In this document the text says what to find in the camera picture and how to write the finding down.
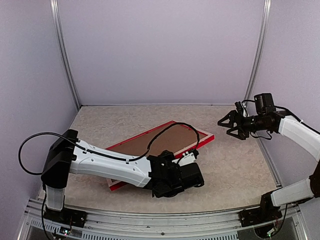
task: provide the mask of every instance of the table surface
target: table surface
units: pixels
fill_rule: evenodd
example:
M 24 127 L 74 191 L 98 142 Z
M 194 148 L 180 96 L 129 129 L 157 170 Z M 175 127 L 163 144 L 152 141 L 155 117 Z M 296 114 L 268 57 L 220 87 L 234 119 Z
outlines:
M 266 160 L 252 137 L 241 141 L 217 126 L 234 106 L 125 105 L 83 106 L 71 129 L 78 138 L 106 148 L 170 120 L 185 122 L 215 135 L 199 149 L 197 163 L 205 185 L 172 198 L 152 197 L 151 191 L 123 186 L 110 191 L 99 176 L 70 174 L 65 191 L 68 205 L 131 213 L 197 213 L 246 207 L 260 202 L 276 185 Z

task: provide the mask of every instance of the red frame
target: red frame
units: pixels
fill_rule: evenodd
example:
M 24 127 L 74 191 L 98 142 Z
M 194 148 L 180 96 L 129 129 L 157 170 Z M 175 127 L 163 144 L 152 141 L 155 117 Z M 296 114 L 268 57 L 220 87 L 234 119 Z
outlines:
M 161 124 L 161 125 L 159 125 L 159 126 L 156 126 L 156 127 L 152 128 L 152 129 L 149 129 L 149 130 L 147 130 L 147 131 L 145 131 L 145 132 L 142 132 L 142 133 L 140 133 L 140 134 L 138 134 L 138 135 L 136 135 L 136 136 L 133 136 L 133 137 L 128 138 L 128 139 L 126 139 L 126 140 L 124 140 L 124 141 L 121 141 L 121 142 L 118 142 L 118 143 L 116 143 L 116 144 L 114 144 L 114 145 L 112 145 L 112 146 L 109 146 L 109 147 L 106 148 L 106 150 L 112 151 L 112 148 L 114 148 L 114 147 L 117 147 L 117 146 L 122 145 L 122 144 L 124 144 L 124 143 L 127 143 L 127 142 L 129 142 L 129 141 L 131 141 L 131 140 L 133 140 L 133 139 L 136 139 L 136 138 L 138 138 L 138 137 L 140 137 L 140 136 L 143 136 L 143 135 L 145 135 L 145 134 L 148 134 L 148 133 L 150 133 L 150 132 L 152 132 L 152 131 L 154 131 L 154 130 L 157 130 L 157 129 L 159 129 L 159 128 L 162 128 L 162 127 L 165 126 L 165 125 L 174 124 L 174 123 L 176 123 L 176 121 L 173 121 L 173 120 L 168 121 L 168 122 L 166 122 L 166 123 L 164 123 L 164 124 Z M 213 140 L 215 139 L 215 135 L 213 135 L 213 134 L 211 134 L 211 133 L 203 132 L 203 131 L 201 131 L 201 130 L 199 130 L 199 129 L 196 129 L 196 130 L 197 130 L 199 133 L 203 134 L 203 135 L 206 135 L 206 136 L 209 136 L 209 135 L 210 135 L 209 137 L 207 137 L 207 138 L 204 139 L 203 141 L 200 141 L 200 143 L 199 143 L 199 145 L 198 145 L 198 147 L 197 147 L 196 149 L 199 149 L 199 148 L 203 147 L 204 145 L 210 143 L 211 141 L 213 141 Z M 195 144 L 192 145 L 191 147 L 189 147 L 188 149 L 185 149 L 185 150 L 183 150 L 182 152 L 180 152 L 180 153 L 178 153 L 178 154 L 175 154 L 174 156 L 175 156 L 177 159 L 181 158 L 181 157 L 182 157 L 182 154 L 185 153 L 185 152 L 187 152 L 187 151 L 189 151 L 190 149 L 192 149 L 192 148 L 195 146 Z M 118 183 L 116 183 L 116 184 L 114 184 L 114 185 L 109 186 L 109 188 L 110 188 L 111 191 L 114 191 L 114 190 L 116 190 L 116 189 L 118 189 L 118 188 L 121 188 L 122 186 L 124 186 L 124 185 L 126 185 L 126 184 L 127 184 L 126 182 L 120 181 L 120 182 L 118 182 Z

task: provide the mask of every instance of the white wall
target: white wall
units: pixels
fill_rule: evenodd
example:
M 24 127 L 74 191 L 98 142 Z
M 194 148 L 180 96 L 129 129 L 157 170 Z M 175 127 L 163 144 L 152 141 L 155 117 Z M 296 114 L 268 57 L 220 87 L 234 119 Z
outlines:
M 17 158 L 41 131 L 63 133 L 76 114 L 48 0 L 0 1 L 0 239 L 14 239 L 28 199 L 40 189 Z M 27 143 L 23 162 L 41 172 L 53 138 Z
M 320 1 L 274 0 L 254 94 L 272 93 L 274 103 L 320 130 Z M 264 141 L 284 186 L 310 176 L 316 161 L 280 135 Z M 312 240 L 320 239 L 320 200 L 300 206 Z
M 59 1 L 83 105 L 233 104 L 243 98 L 264 0 Z

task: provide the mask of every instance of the black cable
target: black cable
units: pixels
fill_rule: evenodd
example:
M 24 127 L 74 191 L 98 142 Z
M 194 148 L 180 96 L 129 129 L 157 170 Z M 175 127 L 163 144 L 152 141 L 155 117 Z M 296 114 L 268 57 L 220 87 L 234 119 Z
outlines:
M 199 145 L 199 142 L 200 142 L 200 136 L 199 136 L 199 133 L 198 131 L 193 127 L 191 126 L 190 124 L 187 124 L 185 122 L 175 122 L 173 124 L 171 124 L 170 126 L 167 126 L 165 129 L 163 129 L 161 132 L 159 132 L 157 135 L 155 135 L 153 137 L 153 139 L 149 142 L 148 146 L 147 146 L 147 150 L 146 152 L 141 155 L 141 156 L 138 156 L 136 158 L 132 158 L 132 159 L 129 159 L 128 161 L 129 162 L 133 162 L 133 161 L 136 161 L 136 160 L 139 160 L 139 159 L 142 159 L 143 157 L 145 157 L 148 152 L 150 151 L 150 147 L 151 145 L 153 144 L 153 142 L 161 135 L 163 134 L 165 131 L 167 131 L 168 129 L 170 129 L 171 127 L 175 126 L 175 125 L 185 125 L 187 127 L 189 127 L 190 129 L 192 129 L 195 134 L 196 134 L 196 146 L 195 146 L 195 149 L 197 149 L 198 145 Z M 22 163 L 22 160 L 21 160 L 21 152 L 22 152 L 22 148 L 24 147 L 24 145 L 31 139 L 35 138 L 35 137 L 39 137 L 39 136 L 43 136 L 43 135 L 52 135 L 52 136 L 56 136 L 56 137 L 59 137 L 59 138 L 62 138 L 66 141 L 68 141 L 69 143 L 71 143 L 72 145 L 74 145 L 75 147 L 83 150 L 83 151 L 87 151 L 91 154 L 96 154 L 96 155 L 99 155 L 99 156 L 102 156 L 102 157 L 106 157 L 106 158 L 110 158 L 110 159 L 114 159 L 114 160 L 120 160 L 120 161 L 127 161 L 126 158 L 120 158 L 120 157 L 116 157 L 116 156 L 111 156 L 111 155 L 107 155 L 107 154 L 104 154 L 104 153 L 101 153 L 101 152 L 98 152 L 98 151 L 94 151 L 94 150 L 91 150 L 91 149 L 86 149 L 85 147 L 83 146 L 80 146 L 76 143 L 74 143 L 73 141 L 71 141 L 70 139 L 64 137 L 63 135 L 60 135 L 58 133 L 55 133 L 55 132 L 40 132 L 40 133 L 36 133 L 34 135 L 31 135 L 29 136 L 28 138 L 26 138 L 20 145 L 19 147 L 19 150 L 18 150 L 18 160 L 19 160 L 19 164 L 21 166 L 21 168 L 28 174 L 30 175 L 35 175 L 35 176 L 38 176 L 38 175 L 41 175 L 42 172 L 32 172 L 32 171 L 29 171 L 28 169 L 25 168 L 25 166 L 23 165 Z
M 265 136 L 254 136 L 254 135 L 252 134 L 252 131 L 250 132 L 250 135 L 251 135 L 251 137 L 253 137 L 254 139 L 266 139 L 266 140 L 271 140 L 271 139 L 272 139 L 272 136 L 271 136 L 271 134 L 269 133 L 269 130 L 267 130 L 266 133 L 269 135 L 269 137 L 265 137 Z
M 305 127 L 307 127 L 308 129 L 314 131 L 315 133 L 320 135 L 320 132 L 315 130 L 314 128 L 312 128 L 311 126 L 305 124 L 303 121 L 301 121 L 301 119 L 299 117 L 297 117 L 297 115 L 295 115 L 292 111 L 290 111 L 288 108 L 283 107 L 283 106 L 275 106 L 277 109 L 282 109 L 287 111 L 288 113 L 290 113 L 298 122 L 300 122 L 302 125 L 304 125 Z
M 139 156 L 139 157 L 136 157 L 136 158 L 133 158 L 133 159 L 130 159 L 129 162 L 136 161 L 136 160 L 139 160 L 139 159 L 145 157 L 145 156 L 149 153 L 150 147 L 151 147 L 151 145 L 154 143 L 154 141 L 155 141 L 161 134 L 163 134 L 165 131 L 167 131 L 168 129 L 172 128 L 172 127 L 175 126 L 175 125 L 184 125 L 184 126 L 187 126 L 188 128 L 192 129 L 192 130 L 195 132 L 195 134 L 196 134 L 196 145 L 195 145 L 195 149 L 197 149 L 197 147 L 198 147 L 198 145 L 199 145 L 199 143 L 200 143 L 200 135 L 199 135 L 198 131 L 197 131 L 193 126 L 191 126 L 191 125 L 188 124 L 188 123 L 185 123 L 185 122 L 175 122 L 175 123 L 172 123 L 170 126 L 167 126 L 165 129 L 163 129 L 162 131 L 160 131 L 157 135 L 155 135 L 155 136 L 151 139 L 151 141 L 149 142 L 148 146 L 146 147 L 146 152 L 145 152 L 143 155 L 141 155 L 141 156 Z
M 74 143 L 73 141 L 69 140 L 68 138 L 66 138 L 66 137 L 64 137 L 64 136 L 62 136 L 62 135 L 60 135 L 60 134 L 58 134 L 58 133 L 55 133 L 55 132 L 40 132 L 40 133 L 31 135 L 31 136 L 29 136 L 28 138 L 26 138 L 26 139 L 21 143 L 21 145 L 20 145 L 20 147 L 19 147 L 19 151 L 18 151 L 19 164 L 20 164 L 21 168 L 22 168 L 26 173 L 28 173 L 28 174 L 30 174 L 30 175 L 41 175 L 42 172 L 31 172 L 31 171 L 29 171 L 28 169 L 26 169 L 25 166 L 22 164 L 22 161 L 21 161 L 21 151 L 22 151 L 23 146 L 24 146 L 29 140 L 31 140 L 31 139 L 33 139 L 33 138 L 35 138 L 35 137 L 38 137 L 38 136 L 42 136 L 42 135 L 53 135 L 53 136 L 62 138 L 62 139 L 64 139 L 64 140 L 68 141 L 69 143 L 75 145 L 76 147 L 78 147 L 78 148 L 80 148 L 80 149 L 82 149 L 82 150 L 86 150 L 83 146 L 80 146 L 80 145 Z
M 249 117 L 249 113 L 248 113 L 248 111 L 247 111 L 247 108 L 243 106 L 243 109 L 244 109 L 244 111 L 245 111 L 245 113 L 246 113 L 246 117 Z
M 182 157 L 179 158 L 179 160 L 176 162 L 176 164 L 179 164 L 180 161 L 184 158 L 184 156 L 182 155 Z
M 283 225 L 284 225 L 284 222 L 285 222 L 285 219 L 286 219 L 286 215 L 287 215 L 287 209 L 288 209 L 288 204 L 285 205 L 285 210 L 284 210 L 284 215 L 283 215 L 283 220 L 281 222 L 281 225 L 280 225 L 279 228 L 276 229 L 276 232 L 274 234 L 271 234 L 270 236 L 266 236 L 266 237 L 261 237 L 261 236 L 258 236 L 258 237 L 261 238 L 261 239 L 271 239 L 275 235 L 277 235 L 280 232 L 280 230 L 282 229 Z
M 254 101 L 254 100 L 250 100 L 250 99 L 245 99 L 245 100 L 243 100 L 241 103 L 243 104 L 243 103 L 245 103 L 245 102 L 254 103 L 255 101 Z
M 42 207 L 41 207 L 41 221 L 42 221 L 42 228 L 43 228 L 43 231 L 44 231 L 46 238 L 48 240 L 51 240 L 50 237 L 48 236 L 46 226 L 45 226 L 45 220 L 44 220 L 44 209 L 45 209 L 46 199 L 47 199 L 47 194 L 44 195 L 44 199 L 43 199 L 43 203 L 42 203 Z
M 287 215 L 287 210 L 288 210 L 288 204 L 285 205 L 285 210 L 284 210 L 284 215 L 283 215 L 283 220 L 282 223 L 280 225 L 280 227 L 276 230 L 276 232 L 274 234 L 271 235 L 271 237 L 274 237 L 275 235 L 277 235 L 280 230 L 282 229 L 284 223 L 285 223 L 285 219 L 286 219 L 286 215 Z
M 250 100 L 250 99 L 245 99 L 243 100 L 241 103 L 244 103 L 244 102 L 251 102 L 251 103 L 255 103 L 254 100 Z M 305 124 L 303 121 L 301 121 L 301 119 L 295 115 L 292 111 L 290 111 L 288 108 L 286 107 L 283 107 L 283 106 L 274 106 L 276 107 L 277 109 L 282 109 L 282 110 L 285 110 L 287 111 L 289 114 L 291 114 L 299 123 L 301 123 L 302 125 L 304 125 L 305 127 L 307 127 L 308 129 L 314 131 L 315 133 L 319 134 L 320 135 L 320 132 L 315 130 L 314 128 L 312 128 L 311 126 L 309 126 L 308 124 Z

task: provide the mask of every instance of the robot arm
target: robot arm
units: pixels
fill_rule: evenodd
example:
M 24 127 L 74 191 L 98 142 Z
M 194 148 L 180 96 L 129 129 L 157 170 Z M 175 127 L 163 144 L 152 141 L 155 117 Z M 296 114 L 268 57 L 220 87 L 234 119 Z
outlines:
M 137 157 L 98 148 L 77 139 L 77 135 L 72 129 L 63 134 L 79 147 L 60 138 L 49 149 L 41 180 L 50 210 L 64 208 L 69 173 L 120 180 L 149 189 L 157 198 L 173 197 L 185 189 L 204 185 L 196 150 L 186 152 L 181 159 L 175 159 L 169 151 L 159 156 Z
M 227 134 L 245 140 L 251 133 L 267 130 L 285 136 L 307 152 L 318 162 L 314 173 L 308 178 L 268 192 L 261 197 L 257 209 L 243 210 L 240 212 L 243 227 L 255 225 L 280 218 L 281 205 L 300 203 L 311 198 L 320 197 L 320 134 L 312 128 L 297 120 L 291 111 L 276 111 L 271 93 L 262 93 L 254 96 L 257 115 L 245 116 L 245 110 L 240 102 L 236 102 L 236 110 L 228 113 L 218 121 L 218 125 L 230 128 Z

